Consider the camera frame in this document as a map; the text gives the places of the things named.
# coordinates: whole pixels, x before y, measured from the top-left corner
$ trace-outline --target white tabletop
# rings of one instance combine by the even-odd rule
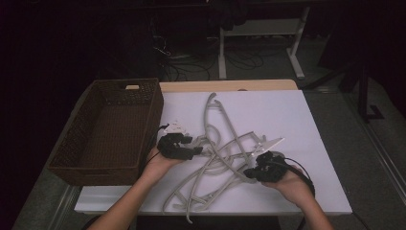
[[[177,121],[196,137],[204,134],[203,112],[210,92],[164,93],[164,111],[161,124]],[[283,91],[239,91],[219,92],[215,97],[222,102],[237,135],[254,131],[267,140],[283,137],[284,141],[272,150],[300,162],[308,171],[316,189],[316,199],[328,215],[352,212],[340,181],[328,158],[327,151],[314,123],[313,117],[300,90]],[[233,139],[232,133],[218,110],[209,111],[209,122],[221,132],[222,144]],[[243,143],[247,151],[254,150],[253,143]],[[207,158],[195,156],[193,160],[172,168],[152,189],[140,214],[162,215],[162,206],[176,185],[189,173],[202,167]],[[219,187],[231,172],[219,176],[205,176],[196,194],[203,196]],[[188,193],[191,185],[184,188]],[[82,213],[106,211],[128,186],[83,187],[75,210]],[[184,215],[184,211],[173,208],[180,203],[174,199],[166,209],[167,214]],[[291,215],[300,210],[286,201],[279,192],[259,183],[242,183],[225,191],[209,207],[191,215]]]

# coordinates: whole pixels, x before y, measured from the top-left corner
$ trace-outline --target wicker basket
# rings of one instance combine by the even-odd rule
[[[156,79],[94,81],[59,137],[48,169],[70,185],[133,184],[155,143],[163,106]]]

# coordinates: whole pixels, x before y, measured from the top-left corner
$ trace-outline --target dark background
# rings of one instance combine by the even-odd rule
[[[2,229],[12,227],[76,100],[91,81],[160,77],[150,12],[99,14],[84,9],[140,2],[0,3]],[[321,64],[333,70],[361,59],[405,115],[404,6],[389,1],[354,2],[340,10],[313,8],[306,33],[329,35],[337,22]],[[183,27],[190,34],[186,47],[190,49],[209,33],[202,21],[206,15],[188,15],[194,20],[192,28],[179,14],[161,15],[173,20],[167,27],[157,25],[162,33]],[[166,35],[176,40],[176,34]]]

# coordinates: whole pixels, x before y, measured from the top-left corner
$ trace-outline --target person's right hand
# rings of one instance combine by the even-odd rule
[[[281,192],[281,194],[290,202],[296,204],[299,208],[304,207],[314,199],[313,194],[311,193],[308,186],[301,180],[299,176],[291,171],[287,171],[283,178],[277,183],[272,182],[261,182],[262,185],[273,188]]]

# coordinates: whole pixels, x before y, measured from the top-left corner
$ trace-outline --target floor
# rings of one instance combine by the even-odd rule
[[[329,73],[328,69],[317,66],[327,39],[305,37],[297,53],[305,79],[297,80],[284,50],[290,41],[290,37],[282,36],[226,40],[228,80],[292,79],[302,87]],[[216,55],[179,54],[166,60],[163,81],[215,81],[217,68]],[[366,125],[356,113],[357,89],[341,93],[337,88],[341,78],[304,92],[355,214],[329,218],[336,229],[367,229],[362,221],[370,229],[401,229],[406,225],[406,200],[401,195],[405,182],[402,177],[391,175],[387,166],[392,159],[395,166],[389,167],[392,173],[396,169],[398,174],[406,176],[406,121],[392,106],[385,90],[370,80],[369,103],[377,105],[385,119],[372,120]],[[46,171],[42,177],[37,182],[42,186],[34,188],[14,229],[80,229],[91,216],[73,211],[74,195],[70,200],[60,200],[60,194],[75,192],[70,192]],[[56,192],[50,195],[39,187]],[[44,194],[46,204],[42,202]],[[67,207],[65,212],[56,215],[63,203]],[[281,217],[282,229],[296,229],[300,218]]]

